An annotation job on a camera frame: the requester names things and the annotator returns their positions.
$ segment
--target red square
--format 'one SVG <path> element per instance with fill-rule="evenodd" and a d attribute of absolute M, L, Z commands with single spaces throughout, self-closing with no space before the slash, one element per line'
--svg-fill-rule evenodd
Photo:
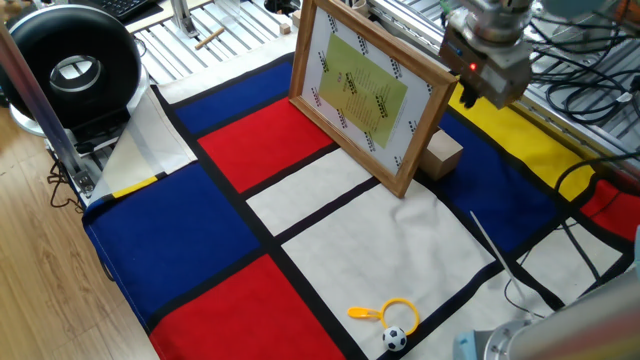
<path fill-rule="evenodd" d="M 616 189 L 606 180 L 598 180 L 582 213 L 604 229 L 634 241 L 640 225 L 640 198 Z"/>
<path fill-rule="evenodd" d="M 268 255 L 183 305 L 150 336 L 174 359 L 344 359 Z"/>
<path fill-rule="evenodd" d="M 332 140 L 285 98 L 198 142 L 242 193 Z"/>

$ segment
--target blue square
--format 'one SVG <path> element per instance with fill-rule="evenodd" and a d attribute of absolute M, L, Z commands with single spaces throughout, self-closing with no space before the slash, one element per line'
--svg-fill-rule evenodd
<path fill-rule="evenodd" d="M 259 246 L 198 164 L 95 212 L 87 234 L 145 322 Z"/>
<path fill-rule="evenodd" d="M 291 64 L 284 62 L 185 105 L 176 114 L 192 134 L 200 132 L 269 99 L 285 97 L 292 72 Z"/>
<path fill-rule="evenodd" d="M 473 210 L 499 248 L 515 249 L 557 216 L 553 199 L 505 161 L 506 151 L 500 154 L 450 114 L 440 127 L 464 150 L 437 186 L 468 217 Z"/>

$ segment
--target wooden picture frame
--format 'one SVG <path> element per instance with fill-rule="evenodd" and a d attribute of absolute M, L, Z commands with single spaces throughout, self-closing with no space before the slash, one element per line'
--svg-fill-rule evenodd
<path fill-rule="evenodd" d="M 389 56 L 392 62 L 395 60 L 403 69 L 413 73 L 418 78 L 424 80 L 427 86 L 430 86 L 430 97 L 421 113 L 422 115 L 419 117 L 419 121 L 417 121 L 417 126 L 415 129 L 411 129 L 413 135 L 410 137 L 411 140 L 404 157 L 400 157 L 400 165 L 398 165 L 399 167 L 396 169 L 395 174 L 389 170 L 388 166 L 382 165 L 382 163 L 370 153 L 370 149 L 363 149 L 340 128 L 329 121 L 327 117 L 318 110 L 320 105 L 315 106 L 302 96 L 318 8 L 337 20 L 338 25 L 344 25 L 355 32 L 358 35 L 358 39 L 362 38 L 366 40 L 375 48 Z M 435 64 L 434 61 L 427 59 L 424 54 L 419 53 L 411 46 L 396 39 L 344 3 L 335 0 L 304 0 L 293 65 L 293 77 L 289 92 L 290 102 L 325 131 L 367 171 L 378 178 L 382 184 L 397 197 L 402 198 L 407 191 L 418 167 L 422 151 L 428 144 L 431 135 L 437 130 L 438 123 L 446 110 L 455 84 L 456 79 L 446 70 Z"/>

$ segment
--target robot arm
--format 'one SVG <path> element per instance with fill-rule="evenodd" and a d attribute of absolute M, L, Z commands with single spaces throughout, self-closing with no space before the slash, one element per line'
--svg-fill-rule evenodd
<path fill-rule="evenodd" d="M 542 0 L 556 16 L 571 18 L 606 0 Z M 534 0 L 461 0 L 449 14 L 440 57 L 464 86 L 461 102 L 485 97 L 498 109 L 522 96 L 531 81 L 532 48 L 523 41 Z"/>

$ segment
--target toy soccer ball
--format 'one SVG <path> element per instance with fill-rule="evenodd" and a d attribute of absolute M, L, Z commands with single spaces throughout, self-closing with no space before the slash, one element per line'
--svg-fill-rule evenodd
<path fill-rule="evenodd" d="M 384 346 L 391 351 L 400 351 L 407 345 L 407 335 L 397 326 L 388 327 L 382 334 Z"/>

